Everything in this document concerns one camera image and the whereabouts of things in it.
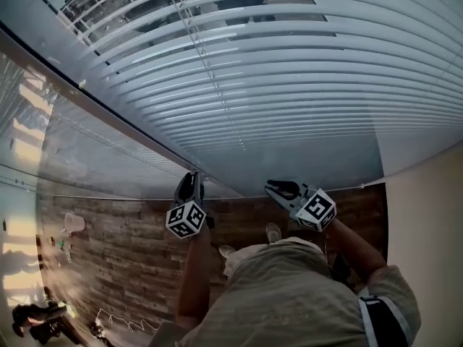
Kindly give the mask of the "person's left forearm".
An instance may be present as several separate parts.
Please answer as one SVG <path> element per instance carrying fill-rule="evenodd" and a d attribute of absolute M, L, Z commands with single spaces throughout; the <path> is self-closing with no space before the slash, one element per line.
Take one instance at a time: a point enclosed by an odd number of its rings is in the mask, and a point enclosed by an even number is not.
<path fill-rule="evenodd" d="M 179 290 L 176 323 L 184 329 L 197 327 L 207 315 L 210 302 L 211 233 L 203 226 L 190 241 Z"/>

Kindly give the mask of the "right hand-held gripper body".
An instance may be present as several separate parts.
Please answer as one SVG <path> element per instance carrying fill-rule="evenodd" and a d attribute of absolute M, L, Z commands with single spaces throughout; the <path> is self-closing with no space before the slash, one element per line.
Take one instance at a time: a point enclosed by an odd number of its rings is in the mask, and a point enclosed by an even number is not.
<path fill-rule="evenodd" d="M 294 217 L 302 227 L 321 233 L 336 217 L 336 203 L 322 189 L 310 187 Z"/>

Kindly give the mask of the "black equipment on floor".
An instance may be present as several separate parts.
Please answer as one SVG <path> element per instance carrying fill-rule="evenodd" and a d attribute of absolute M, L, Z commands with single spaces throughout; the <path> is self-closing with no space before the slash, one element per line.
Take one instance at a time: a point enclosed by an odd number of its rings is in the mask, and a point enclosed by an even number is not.
<path fill-rule="evenodd" d="M 41 345 L 61 335 L 58 322 L 68 312 L 68 304 L 60 302 L 40 307 L 36 304 L 20 304 L 12 310 L 14 334 L 24 338 L 29 333 Z"/>

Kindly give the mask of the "person's light shorts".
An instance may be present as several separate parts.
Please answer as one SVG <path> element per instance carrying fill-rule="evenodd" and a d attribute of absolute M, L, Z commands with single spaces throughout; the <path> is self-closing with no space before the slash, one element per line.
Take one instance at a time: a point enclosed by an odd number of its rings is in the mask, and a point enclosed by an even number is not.
<path fill-rule="evenodd" d="M 235 270 L 248 258 L 259 252 L 265 244 L 256 244 L 236 250 L 228 259 L 225 259 L 223 274 L 230 278 Z"/>

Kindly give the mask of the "pink bucket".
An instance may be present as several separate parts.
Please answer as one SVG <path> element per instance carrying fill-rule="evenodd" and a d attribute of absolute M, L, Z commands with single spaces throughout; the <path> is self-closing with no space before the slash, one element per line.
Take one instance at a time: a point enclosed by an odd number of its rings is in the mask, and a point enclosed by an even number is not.
<path fill-rule="evenodd" d="M 73 233 L 85 230 L 85 220 L 73 213 L 66 213 L 64 216 L 64 232 L 71 236 Z"/>

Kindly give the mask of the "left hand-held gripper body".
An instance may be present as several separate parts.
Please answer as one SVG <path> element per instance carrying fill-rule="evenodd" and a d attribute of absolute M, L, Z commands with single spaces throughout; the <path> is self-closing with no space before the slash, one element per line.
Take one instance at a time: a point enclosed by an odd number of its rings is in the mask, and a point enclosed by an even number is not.
<path fill-rule="evenodd" d="M 194 201 L 176 206 L 166 214 L 165 227 L 177 238 L 199 234 L 204 224 L 213 227 L 213 219 Z"/>

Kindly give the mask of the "person's right shoe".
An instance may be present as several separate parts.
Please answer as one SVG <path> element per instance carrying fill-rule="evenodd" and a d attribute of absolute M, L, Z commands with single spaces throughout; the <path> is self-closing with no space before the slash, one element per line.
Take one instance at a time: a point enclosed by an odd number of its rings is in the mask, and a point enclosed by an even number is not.
<path fill-rule="evenodd" d="M 282 240 L 281 229 L 275 223 L 266 225 L 266 236 L 269 244 Z"/>

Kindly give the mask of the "person's t-shirt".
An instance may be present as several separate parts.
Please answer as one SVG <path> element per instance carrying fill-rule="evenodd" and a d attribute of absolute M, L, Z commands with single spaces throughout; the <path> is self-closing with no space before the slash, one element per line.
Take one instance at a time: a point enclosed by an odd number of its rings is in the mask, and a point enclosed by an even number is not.
<path fill-rule="evenodd" d="M 241 262 L 191 331 L 162 324 L 149 347 L 368 347 L 360 297 L 323 253 L 284 242 Z"/>

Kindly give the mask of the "person's right forearm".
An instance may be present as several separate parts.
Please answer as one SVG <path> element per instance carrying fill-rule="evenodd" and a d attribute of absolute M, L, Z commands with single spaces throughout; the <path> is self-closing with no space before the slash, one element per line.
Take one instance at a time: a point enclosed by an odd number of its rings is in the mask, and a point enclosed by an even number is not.
<path fill-rule="evenodd" d="M 374 274 L 388 267 L 379 251 L 337 218 L 328 224 L 325 233 L 363 283 L 367 283 Z"/>

